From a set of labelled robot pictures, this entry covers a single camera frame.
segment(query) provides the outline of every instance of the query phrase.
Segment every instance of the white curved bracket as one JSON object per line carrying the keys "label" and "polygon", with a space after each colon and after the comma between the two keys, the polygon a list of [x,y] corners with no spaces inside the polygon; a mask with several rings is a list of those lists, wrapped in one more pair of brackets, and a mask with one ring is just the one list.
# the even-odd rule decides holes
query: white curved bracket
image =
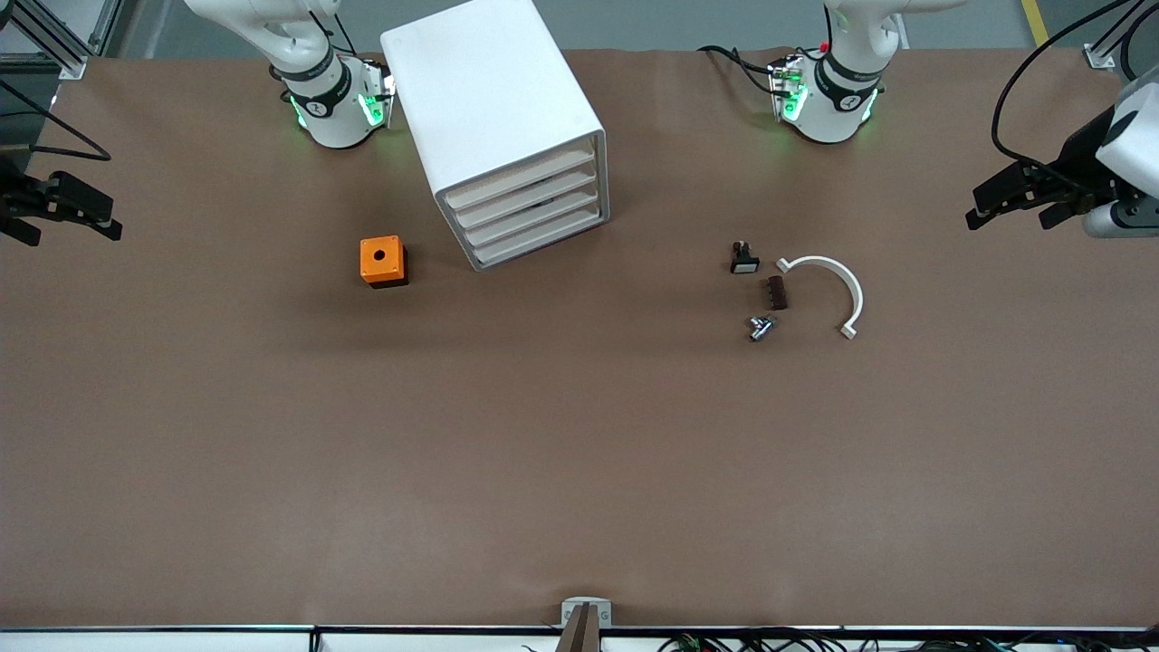
{"label": "white curved bracket", "polygon": [[861,316],[861,308],[865,306],[866,296],[861,291],[861,283],[858,277],[850,271],[848,266],[845,266],[840,262],[831,257],[825,256],[803,256],[789,262],[785,258],[777,261],[777,266],[781,268],[781,271],[788,272],[790,269],[797,266],[799,264],[816,264],[818,266],[824,266],[825,269],[837,273],[845,280],[845,284],[850,287],[850,293],[853,294],[853,314],[841,324],[841,335],[848,339],[853,339],[858,332],[853,329],[853,322]]}

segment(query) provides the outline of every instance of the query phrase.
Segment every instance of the black cable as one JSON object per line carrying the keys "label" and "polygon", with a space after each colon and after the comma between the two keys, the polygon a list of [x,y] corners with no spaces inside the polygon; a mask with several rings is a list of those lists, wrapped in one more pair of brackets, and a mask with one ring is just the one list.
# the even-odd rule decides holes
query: black cable
{"label": "black cable", "polygon": [[1099,16],[1101,16],[1101,15],[1108,13],[1108,12],[1111,12],[1111,10],[1118,8],[1118,7],[1122,7],[1123,5],[1125,5],[1128,2],[1130,2],[1130,0],[1113,0],[1111,2],[1108,2],[1102,8],[1096,9],[1094,12],[1091,12],[1089,14],[1083,16],[1081,19],[1079,19],[1079,20],[1072,22],[1071,24],[1064,27],[1058,34],[1051,36],[1042,45],[1038,45],[1037,47],[1035,47],[1034,52],[1030,52],[1030,56],[1027,57],[1022,61],[1021,65],[1019,65],[1018,69],[1014,71],[1014,74],[1011,75],[1009,81],[1006,82],[1006,87],[1003,88],[1001,94],[998,95],[998,102],[994,104],[994,117],[993,117],[993,120],[990,124],[990,139],[993,141],[994,147],[999,152],[1001,152],[1003,154],[1005,154],[1005,155],[1007,155],[1007,156],[1009,156],[1009,157],[1012,157],[1012,159],[1014,159],[1014,160],[1016,160],[1019,162],[1022,162],[1022,163],[1025,163],[1027,166],[1038,168],[1042,171],[1049,174],[1050,176],[1057,178],[1058,181],[1062,181],[1063,183],[1065,183],[1066,185],[1070,185],[1071,188],[1073,188],[1076,190],[1081,190],[1083,192],[1087,192],[1087,193],[1091,193],[1091,195],[1098,195],[1098,192],[1095,192],[1091,188],[1087,188],[1086,185],[1083,185],[1081,183],[1072,181],[1071,178],[1066,177],[1065,175],[1063,175],[1063,174],[1056,171],[1055,169],[1052,169],[1047,163],[1044,163],[1044,162],[1042,162],[1042,161],[1040,161],[1037,159],[1034,159],[1032,156],[1028,156],[1026,154],[1022,154],[1020,152],[1015,152],[1014,149],[1012,149],[1012,148],[1007,147],[1006,145],[1004,145],[1003,141],[1001,141],[1001,138],[998,135],[998,124],[1001,120],[1003,107],[1006,105],[1006,97],[1007,97],[1007,95],[1009,95],[1011,89],[1014,88],[1014,83],[1019,80],[1019,78],[1022,76],[1022,73],[1026,72],[1026,68],[1030,67],[1030,64],[1033,64],[1034,60],[1038,58],[1038,56],[1041,56],[1043,52],[1045,52],[1047,49],[1050,47],[1051,45],[1054,45],[1055,43],[1058,43],[1058,41],[1062,39],[1063,37],[1065,37],[1067,34],[1074,31],[1076,29],[1085,25],[1086,23],[1088,23],[1088,22],[1098,19]]}
{"label": "black cable", "polygon": [[[309,14],[311,19],[314,19],[314,24],[318,25],[318,29],[322,30],[322,35],[326,36],[326,41],[327,41],[327,43],[329,43],[330,42],[330,37],[334,36],[334,32],[330,31],[330,30],[328,30],[328,29],[326,29],[325,27],[322,27],[322,21],[318,20],[318,16],[314,15],[314,12],[306,12],[306,13]],[[357,54],[355,54],[355,51],[352,49],[351,50],[347,50],[345,47],[338,47],[334,43],[330,43],[330,46],[334,47],[335,50],[337,50],[338,52],[344,52],[347,54],[357,56]]]}
{"label": "black cable", "polygon": [[775,95],[778,97],[787,97],[788,96],[788,93],[786,93],[783,90],[774,90],[774,89],[765,86],[760,81],[758,81],[757,78],[752,76],[752,72],[749,72],[749,71],[759,72],[761,74],[768,74],[768,67],[767,66],[758,66],[757,64],[753,64],[753,63],[750,63],[750,61],[746,61],[746,60],[742,59],[741,58],[741,52],[736,47],[732,47],[732,50],[729,51],[729,50],[726,50],[726,49],[721,47],[720,45],[705,45],[704,47],[698,47],[697,51],[698,52],[720,52],[721,54],[724,54],[726,57],[728,57],[728,59],[730,61],[732,61],[734,64],[741,66],[741,69],[744,72],[744,75],[748,76],[749,81],[751,81],[752,85],[756,86],[757,88],[760,88],[765,93],[768,93],[770,95]]}
{"label": "black cable", "polygon": [[347,39],[347,45],[350,46],[350,53],[353,54],[353,52],[355,52],[355,42],[350,41],[350,35],[347,34],[347,28],[343,27],[342,19],[340,19],[337,14],[334,14],[334,22],[338,23],[338,29],[342,30],[342,37]]}
{"label": "black cable", "polygon": [[1135,69],[1131,68],[1131,39],[1135,38],[1135,32],[1138,31],[1143,21],[1147,20],[1147,17],[1157,10],[1159,10],[1159,5],[1147,7],[1142,14],[1139,14],[1139,17],[1135,19],[1131,27],[1127,28],[1127,31],[1123,32],[1123,49],[1118,51],[1118,63],[1123,66],[1123,74],[1131,81],[1139,78],[1139,75],[1135,74]]}
{"label": "black cable", "polygon": [[[1110,25],[1110,29],[1108,29],[1107,32],[1103,34],[1099,38],[1099,41],[1095,41],[1094,45],[1091,47],[1091,51],[1092,52],[1098,52],[1099,51],[1099,46],[1102,45],[1102,42],[1106,41],[1106,39],[1108,39],[1108,38],[1110,38],[1110,35],[1115,34],[1115,30],[1118,29],[1118,25],[1121,25],[1124,22],[1127,22],[1127,19],[1131,17],[1131,14],[1134,14],[1135,12],[1137,12],[1139,9],[1139,7],[1142,7],[1146,1],[1147,0],[1139,0],[1138,2],[1135,3],[1134,7],[1131,7],[1130,9],[1128,9],[1125,14],[1123,14],[1122,16],[1118,16],[1118,20],[1115,21],[1115,24]],[[1110,45],[1107,45],[1107,50],[1108,51],[1113,50],[1115,47],[1115,45],[1118,45],[1122,41],[1123,41],[1123,34],[1120,34],[1118,38],[1114,43],[1111,43]]]}
{"label": "black cable", "polygon": [[104,149],[104,147],[97,145],[95,141],[93,141],[92,138],[89,138],[88,135],[85,135],[80,131],[76,131],[67,122],[58,118],[57,116],[52,115],[51,112],[49,112],[48,110],[45,110],[43,107],[41,107],[39,104],[37,104],[36,102],[34,102],[34,101],[29,100],[28,97],[25,97],[23,93],[21,93],[20,90],[16,90],[15,88],[13,88],[12,85],[9,85],[7,81],[0,79],[0,87],[3,87],[7,91],[12,93],[13,96],[15,96],[17,100],[20,100],[21,102],[24,102],[25,104],[28,104],[29,108],[31,108],[36,112],[41,113],[45,118],[48,118],[48,119],[57,123],[61,129],[64,129],[68,133],[72,133],[76,138],[80,138],[82,142],[85,142],[89,147],[93,147],[93,149],[96,151],[96,153],[94,154],[94,153],[90,153],[90,152],[78,152],[76,149],[65,149],[65,148],[61,148],[61,147],[42,147],[41,145],[29,145],[28,149],[30,152],[42,152],[42,153],[45,153],[45,154],[60,154],[61,156],[75,156],[78,159],[88,159],[88,160],[93,160],[93,161],[111,161],[112,160],[112,156],[109,154],[109,152],[107,152]]}

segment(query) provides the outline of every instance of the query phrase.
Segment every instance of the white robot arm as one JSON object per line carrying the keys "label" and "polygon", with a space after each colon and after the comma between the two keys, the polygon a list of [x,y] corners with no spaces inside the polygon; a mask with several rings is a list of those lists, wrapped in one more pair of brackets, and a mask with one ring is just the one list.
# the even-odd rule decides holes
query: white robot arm
{"label": "white robot arm", "polygon": [[1159,66],[1131,82],[1114,107],[1072,133],[1050,169],[1014,161],[974,189],[971,230],[1015,210],[1047,206],[1043,228],[1081,215],[1093,237],[1159,235]]}
{"label": "white robot arm", "polygon": [[832,42],[817,56],[792,57],[774,83],[778,118],[818,142],[840,142],[869,118],[877,85],[897,51],[894,14],[940,12],[967,0],[824,0]]}
{"label": "white robot arm", "polygon": [[386,124],[393,80],[378,64],[334,51],[315,19],[341,0],[185,0],[195,14],[257,47],[290,89],[298,122],[320,145],[352,147]]}

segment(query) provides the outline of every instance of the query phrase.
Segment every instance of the green led light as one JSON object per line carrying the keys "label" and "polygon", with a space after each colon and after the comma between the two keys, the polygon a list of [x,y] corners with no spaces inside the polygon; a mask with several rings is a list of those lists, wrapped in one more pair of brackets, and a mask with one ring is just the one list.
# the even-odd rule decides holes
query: green led light
{"label": "green led light", "polygon": [[301,116],[301,108],[300,108],[300,107],[298,107],[298,100],[294,100],[294,98],[293,98],[293,95],[291,95],[291,96],[290,96],[290,105],[291,105],[291,107],[293,107],[293,112],[298,113],[298,124],[299,124],[299,125],[300,125],[300,126],[301,126],[302,129],[308,129],[308,127],[306,126],[306,118],[304,118],[304,117]]}
{"label": "green led light", "polygon": [[374,97],[366,97],[360,93],[358,94],[358,104],[363,108],[363,112],[366,113],[366,122],[371,126],[382,124],[382,110],[378,108],[379,103]]}
{"label": "green led light", "polygon": [[804,105],[807,98],[809,98],[809,88],[802,83],[797,87],[797,91],[785,101],[785,119],[795,122],[801,115],[801,107]]}
{"label": "green led light", "polygon": [[874,88],[873,94],[869,95],[868,100],[866,100],[866,112],[861,113],[861,122],[869,119],[869,111],[873,110],[873,101],[876,98],[877,98],[877,89]]}

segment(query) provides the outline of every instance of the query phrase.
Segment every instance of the orange box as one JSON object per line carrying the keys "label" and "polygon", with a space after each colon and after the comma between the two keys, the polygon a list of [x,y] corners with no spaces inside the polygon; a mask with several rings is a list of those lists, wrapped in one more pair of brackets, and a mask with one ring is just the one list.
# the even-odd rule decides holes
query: orange box
{"label": "orange box", "polygon": [[371,287],[398,287],[410,283],[407,269],[407,247],[398,235],[367,237],[362,241],[358,255],[362,277]]}

